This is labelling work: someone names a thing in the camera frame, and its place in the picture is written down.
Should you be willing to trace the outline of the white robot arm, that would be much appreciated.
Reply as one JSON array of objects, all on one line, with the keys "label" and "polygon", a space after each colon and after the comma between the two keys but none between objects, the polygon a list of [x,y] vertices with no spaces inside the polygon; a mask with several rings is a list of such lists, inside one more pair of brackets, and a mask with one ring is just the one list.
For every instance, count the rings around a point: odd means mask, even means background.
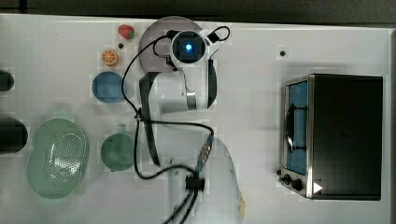
[{"label": "white robot arm", "polygon": [[212,56],[224,39],[215,30],[170,30],[171,72],[139,80],[149,155],[167,179],[171,215],[166,224],[242,224],[242,202],[233,160],[215,130],[196,119],[167,114],[206,110],[217,97]]}]

